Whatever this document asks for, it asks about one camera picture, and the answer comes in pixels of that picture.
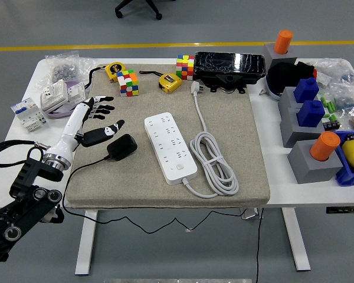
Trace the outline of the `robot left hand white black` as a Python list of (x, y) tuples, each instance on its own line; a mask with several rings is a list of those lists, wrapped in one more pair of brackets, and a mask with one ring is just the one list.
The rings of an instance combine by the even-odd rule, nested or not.
[(114, 107), (102, 102), (112, 100), (114, 98), (109, 96), (95, 96), (79, 103), (68, 119), (59, 142), (45, 152), (43, 162), (56, 162), (68, 167), (73, 162), (73, 151), (79, 144), (90, 147), (110, 140), (124, 125), (124, 120), (86, 133), (82, 132), (82, 128), (88, 119), (104, 120)]

